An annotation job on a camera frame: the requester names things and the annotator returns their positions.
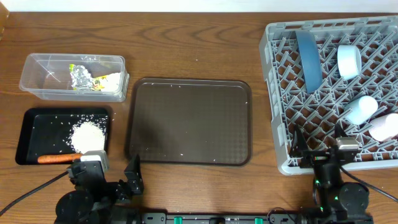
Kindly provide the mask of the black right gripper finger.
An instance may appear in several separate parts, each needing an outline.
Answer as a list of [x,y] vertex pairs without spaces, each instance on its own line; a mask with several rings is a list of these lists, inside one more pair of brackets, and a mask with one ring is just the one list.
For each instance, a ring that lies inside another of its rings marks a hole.
[[336,123],[334,127],[334,137],[335,139],[340,137],[347,137],[347,134],[344,132],[343,128],[338,123]]
[[294,136],[290,147],[290,156],[303,156],[308,151],[308,145],[300,127],[294,125]]

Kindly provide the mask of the light blue cup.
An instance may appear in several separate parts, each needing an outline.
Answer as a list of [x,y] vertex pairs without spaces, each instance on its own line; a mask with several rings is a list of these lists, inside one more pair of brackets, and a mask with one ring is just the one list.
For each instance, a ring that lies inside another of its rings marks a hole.
[[378,107],[373,97],[362,96],[345,106],[345,111],[348,111],[345,119],[354,125],[363,124],[377,111]]

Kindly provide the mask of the pile of white rice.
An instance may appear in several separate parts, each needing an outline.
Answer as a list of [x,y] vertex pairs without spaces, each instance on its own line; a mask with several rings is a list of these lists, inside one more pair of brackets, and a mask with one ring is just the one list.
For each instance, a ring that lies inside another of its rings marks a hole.
[[105,114],[38,115],[32,128],[30,148],[43,155],[103,150],[107,125]]

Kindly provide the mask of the orange carrot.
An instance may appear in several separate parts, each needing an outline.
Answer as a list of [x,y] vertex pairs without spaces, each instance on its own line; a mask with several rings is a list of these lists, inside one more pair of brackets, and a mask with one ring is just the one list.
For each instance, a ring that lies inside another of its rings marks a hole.
[[83,154],[58,154],[58,155],[44,155],[37,158],[39,164],[62,164],[66,162],[73,162],[80,159]]

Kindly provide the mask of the yellow snack wrapper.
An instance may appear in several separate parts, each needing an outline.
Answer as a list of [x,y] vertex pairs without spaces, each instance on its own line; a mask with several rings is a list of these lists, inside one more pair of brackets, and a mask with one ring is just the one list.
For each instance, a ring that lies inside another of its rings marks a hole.
[[102,85],[101,85],[101,80],[103,79],[103,77],[104,76],[93,78],[94,79],[94,84],[93,84],[92,91],[100,91],[103,88]]

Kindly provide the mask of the dark blue plate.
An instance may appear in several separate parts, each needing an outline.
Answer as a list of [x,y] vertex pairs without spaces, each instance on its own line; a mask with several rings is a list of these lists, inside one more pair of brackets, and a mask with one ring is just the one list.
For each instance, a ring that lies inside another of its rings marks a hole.
[[320,56],[315,36],[307,30],[296,30],[299,55],[307,93],[316,92],[323,81]]

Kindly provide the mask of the white napkin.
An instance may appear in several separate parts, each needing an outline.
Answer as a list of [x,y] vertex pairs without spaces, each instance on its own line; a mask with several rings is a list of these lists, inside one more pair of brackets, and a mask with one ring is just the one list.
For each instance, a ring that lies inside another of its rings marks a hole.
[[121,79],[120,73],[112,73],[109,75],[105,75],[101,80],[102,91],[113,92],[119,88],[119,83]]

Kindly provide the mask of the aluminium foil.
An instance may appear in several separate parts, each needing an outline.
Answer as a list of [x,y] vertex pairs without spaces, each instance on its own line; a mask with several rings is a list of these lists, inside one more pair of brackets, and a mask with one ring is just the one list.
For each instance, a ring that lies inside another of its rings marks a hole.
[[74,90],[92,90],[94,79],[91,73],[83,65],[69,65],[70,76],[72,79],[72,88]]

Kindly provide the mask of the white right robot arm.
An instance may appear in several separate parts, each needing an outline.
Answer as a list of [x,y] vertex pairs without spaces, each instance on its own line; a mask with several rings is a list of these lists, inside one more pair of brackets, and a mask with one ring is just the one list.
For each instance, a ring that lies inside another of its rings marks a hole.
[[303,208],[295,223],[372,223],[366,213],[369,205],[369,189],[358,182],[345,182],[341,171],[351,163],[359,151],[355,138],[349,137],[340,125],[335,125],[335,140],[324,151],[308,147],[298,125],[289,155],[299,157],[301,168],[313,169],[313,199],[317,206]]

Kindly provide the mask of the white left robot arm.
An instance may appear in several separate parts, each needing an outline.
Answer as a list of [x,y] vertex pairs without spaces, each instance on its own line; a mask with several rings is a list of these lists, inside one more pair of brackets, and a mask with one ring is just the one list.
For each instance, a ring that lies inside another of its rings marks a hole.
[[144,191],[138,155],[124,170],[126,181],[106,181],[100,161],[77,159],[67,172],[75,189],[58,201],[55,223],[142,223],[138,209],[124,206]]

